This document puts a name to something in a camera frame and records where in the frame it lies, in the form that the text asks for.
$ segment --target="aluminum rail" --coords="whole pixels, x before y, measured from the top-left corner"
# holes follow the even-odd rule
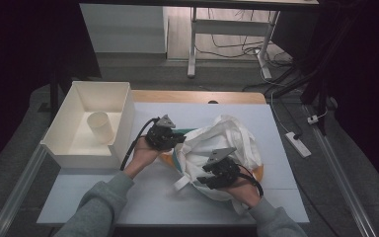
[[[38,145],[20,179],[2,207],[0,212],[0,237],[5,236],[8,232],[46,154],[46,151]]]
[[[304,107],[304,109],[306,113],[309,116],[311,116],[307,107]],[[334,177],[338,183],[338,186],[341,189],[343,198],[345,199],[347,205],[351,209],[352,216],[356,222],[356,225],[358,226],[359,231],[361,232],[361,235],[365,237],[378,236],[375,232],[375,229],[364,207],[361,204],[361,201],[359,200],[358,196],[353,190],[352,185],[349,182],[349,179],[346,176],[346,173],[343,170],[343,167],[338,159],[337,154],[332,148],[332,145],[329,139],[327,138],[327,136],[324,136],[322,134],[322,132],[318,129],[318,127],[315,124],[312,124],[312,126],[313,126],[313,131],[316,135],[316,139],[320,147],[322,148],[322,151],[326,157],[328,165],[332,173],[334,174]]]

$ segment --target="metal table leg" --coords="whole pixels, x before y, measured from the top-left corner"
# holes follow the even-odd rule
[[[196,32],[196,8],[192,10],[192,20],[190,23],[190,46],[189,46],[189,71],[188,77],[195,77],[195,32]]]
[[[257,59],[258,59],[258,62],[260,63],[262,74],[265,80],[272,78],[272,76],[270,75],[269,69],[266,65],[265,54],[266,54],[267,46],[269,45],[270,37],[272,36],[273,29],[275,27],[276,19],[278,18],[278,15],[279,15],[279,12],[273,12],[273,17],[271,18],[270,23],[268,24],[268,28],[265,34],[264,45],[261,48],[261,50],[256,50]]]

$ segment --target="hand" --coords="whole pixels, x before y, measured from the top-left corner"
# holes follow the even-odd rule
[[[158,151],[153,149],[147,144],[144,137],[140,137],[134,147],[133,159],[124,169],[124,173],[134,179],[134,177],[140,173],[146,166],[153,163],[161,153],[166,151]]]
[[[248,171],[243,168],[241,169],[241,173],[250,176]],[[261,200],[257,187],[250,181],[241,177],[239,177],[230,187],[220,190],[229,193],[233,198],[246,204],[249,208],[254,207]]]

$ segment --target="white cabinet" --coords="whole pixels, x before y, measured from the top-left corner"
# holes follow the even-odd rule
[[[165,7],[80,4],[95,52],[165,53]]]

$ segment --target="white device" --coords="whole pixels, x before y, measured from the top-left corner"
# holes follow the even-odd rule
[[[303,158],[306,158],[310,156],[312,153],[307,149],[307,147],[301,142],[300,139],[294,139],[294,132],[290,131],[285,134],[285,137],[287,137],[288,141],[291,143],[291,145],[294,146],[294,148],[300,153],[300,155]]]

